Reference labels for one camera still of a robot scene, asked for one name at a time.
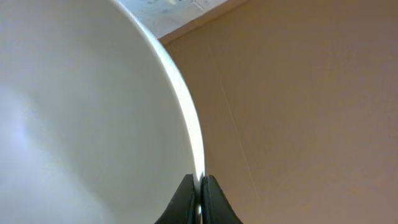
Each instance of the white curved edge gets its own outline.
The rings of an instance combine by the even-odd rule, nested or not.
[[[167,75],[169,85],[173,89],[175,97],[178,99],[182,115],[185,120],[186,129],[192,147],[193,161],[195,163],[195,190],[200,195],[200,185],[205,175],[205,153],[203,149],[203,141],[200,131],[198,115],[180,71],[174,64],[170,55],[166,52],[160,42],[154,35],[142,25],[138,19],[118,0],[110,0],[114,5],[132,22],[132,25],[139,31],[141,36],[147,42],[151,51],[156,55],[157,62],[163,68],[163,72]]]

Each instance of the glossy white surface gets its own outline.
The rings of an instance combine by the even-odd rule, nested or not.
[[[196,19],[227,0],[118,0],[157,38]]]
[[[187,87],[122,11],[0,3],[0,223],[153,223],[185,174],[198,186]]]

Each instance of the cardboard box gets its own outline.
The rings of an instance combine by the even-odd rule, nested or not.
[[[164,41],[244,223],[398,223],[397,9],[250,0]]]

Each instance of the cardboard surface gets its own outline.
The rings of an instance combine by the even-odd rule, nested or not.
[[[166,46],[244,223],[398,223],[396,9],[250,0]]]

